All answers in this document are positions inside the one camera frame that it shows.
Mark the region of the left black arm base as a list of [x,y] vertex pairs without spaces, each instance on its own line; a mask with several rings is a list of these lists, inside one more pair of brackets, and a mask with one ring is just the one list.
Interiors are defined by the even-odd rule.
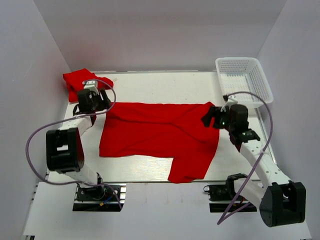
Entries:
[[73,212],[120,212],[125,203],[126,185],[111,184],[112,189],[107,186],[102,188],[77,187]]

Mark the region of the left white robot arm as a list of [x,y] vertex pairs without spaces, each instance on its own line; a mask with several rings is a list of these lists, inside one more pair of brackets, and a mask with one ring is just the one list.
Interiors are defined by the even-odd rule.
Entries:
[[112,103],[104,89],[98,92],[83,89],[77,98],[72,119],[59,129],[46,132],[46,164],[50,171],[66,175],[88,188],[90,196],[99,200],[105,196],[106,187],[101,184],[101,176],[85,164],[81,136],[95,124],[96,114],[110,110]]

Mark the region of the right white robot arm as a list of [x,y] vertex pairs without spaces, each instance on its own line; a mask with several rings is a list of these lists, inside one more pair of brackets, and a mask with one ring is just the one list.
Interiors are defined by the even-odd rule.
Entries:
[[201,118],[208,128],[225,129],[230,142],[249,162],[261,182],[252,182],[244,173],[229,175],[223,185],[209,185],[207,193],[212,201],[244,198],[260,213],[268,227],[298,224],[305,221],[306,188],[294,182],[273,162],[263,150],[258,134],[249,128],[248,109],[241,104],[211,106]]

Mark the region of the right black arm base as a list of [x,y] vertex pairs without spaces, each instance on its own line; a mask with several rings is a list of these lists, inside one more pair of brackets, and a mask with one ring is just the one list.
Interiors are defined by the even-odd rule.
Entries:
[[[236,195],[234,181],[246,178],[247,175],[237,173],[229,175],[224,184],[209,184],[203,187],[203,191],[209,195],[209,211],[210,213],[223,213],[230,201]],[[244,206],[248,201],[243,196],[238,196],[235,203],[232,204],[229,213]],[[257,212],[257,208],[253,204],[249,204],[240,212]]]

